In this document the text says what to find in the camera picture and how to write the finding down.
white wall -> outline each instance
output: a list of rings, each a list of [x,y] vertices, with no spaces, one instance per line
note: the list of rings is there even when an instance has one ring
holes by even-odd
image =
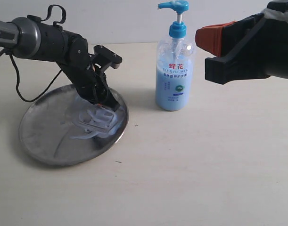
[[[206,25],[240,20],[263,10],[270,0],[189,0],[184,14],[190,38]],[[158,41],[176,19],[171,9],[157,10],[161,0],[0,0],[0,20],[32,14],[45,18],[50,4],[67,11],[64,29],[77,32],[90,44]],[[60,18],[55,9],[53,18]]]

pump bottle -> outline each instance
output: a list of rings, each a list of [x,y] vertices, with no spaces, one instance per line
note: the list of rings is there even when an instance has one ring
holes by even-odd
[[[156,103],[168,111],[184,108],[190,96],[195,45],[186,39],[187,27],[182,14],[189,3],[176,0],[158,5],[159,9],[170,8],[177,19],[169,29],[169,36],[159,41],[156,59]]]

white tabletop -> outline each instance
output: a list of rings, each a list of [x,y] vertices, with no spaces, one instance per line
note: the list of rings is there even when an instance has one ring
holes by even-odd
[[[288,80],[218,85],[205,80],[211,55],[198,50],[189,104],[165,112],[154,101],[156,44],[106,46],[123,57],[107,81],[128,103],[129,124],[109,151],[69,168],[21,150],[30,104],[0,58],[0,226],[288,226]],[[58,72],[17,64],[27,98]],[[62,74],[52,87],[68,83]]]

metal plate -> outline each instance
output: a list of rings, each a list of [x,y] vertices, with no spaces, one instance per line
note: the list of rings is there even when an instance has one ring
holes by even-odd
[[[114,135],[86,140],[70,138],[80,128],[65,116],[78,95],[73,85],[67,85],[47,93],[25,113],[19,126],[19,138],[25,151],[45,164],[62,166],[88,161],[106,152],[122,137],[129,119],[123,98],[115,90],[111,92],[126,112]]]

blue pump dispenser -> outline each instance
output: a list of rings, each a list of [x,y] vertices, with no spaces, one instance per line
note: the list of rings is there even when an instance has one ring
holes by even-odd
[[[168,111],[177,111],[189,101],[194,43],[185,39],[187,27],[182,14],[189,10],[185,0],[158,4],[158,8],[170,8],[177,13],[177,19],[169,29],[169,37],[160,40],[157,46],[156,103]]]

